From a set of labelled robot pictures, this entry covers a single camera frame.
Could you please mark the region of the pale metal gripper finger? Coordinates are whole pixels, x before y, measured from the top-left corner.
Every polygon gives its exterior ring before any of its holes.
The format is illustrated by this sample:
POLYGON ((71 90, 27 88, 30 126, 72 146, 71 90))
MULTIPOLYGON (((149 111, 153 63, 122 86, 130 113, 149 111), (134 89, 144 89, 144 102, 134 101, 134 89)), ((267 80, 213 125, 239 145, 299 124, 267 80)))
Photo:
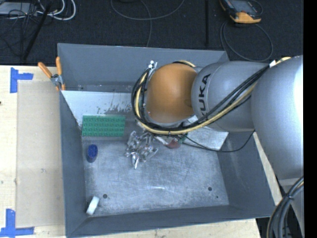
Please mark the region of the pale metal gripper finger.
POLYGON ((137 169, 140 163, 145 163, 147 160, 153 157, 158 151, 158 148, 153 145, 154 138, 152 135, 146 135, 143 138, 144 140, 139 148, 140 158, 130 156, 131 164, 134 169, 137 169))
POLYGON ((132 131, 129 135, 124 155, 126 157, 135 156, 136 158, 140 158, 139 148, 143 140, 144 138, 139 136, 136 131, 132 131))

